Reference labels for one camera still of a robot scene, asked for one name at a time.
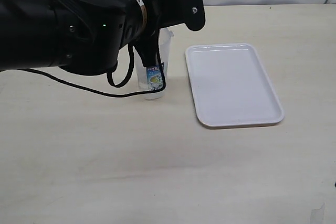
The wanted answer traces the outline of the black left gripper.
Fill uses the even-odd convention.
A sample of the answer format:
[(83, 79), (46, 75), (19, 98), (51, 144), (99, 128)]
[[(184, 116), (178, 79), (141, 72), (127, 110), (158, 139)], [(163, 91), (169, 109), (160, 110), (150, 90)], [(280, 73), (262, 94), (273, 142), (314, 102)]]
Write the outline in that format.
[(201, 30), (203, 0), (115, 0), (115, 42), (135, 43), (144, 67), (159, 64), (160, 30), (179, 24)]

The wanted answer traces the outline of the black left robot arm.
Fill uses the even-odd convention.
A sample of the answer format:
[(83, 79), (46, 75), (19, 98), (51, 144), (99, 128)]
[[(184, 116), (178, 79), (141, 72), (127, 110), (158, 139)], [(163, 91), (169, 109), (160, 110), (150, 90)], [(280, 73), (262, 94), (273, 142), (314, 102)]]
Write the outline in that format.
[(158, 63), (158, 33), (205, 25), (203, 0), (1, 0), (1, 69), (60, 67), (82, 76), (115, 71), (119, 50)]

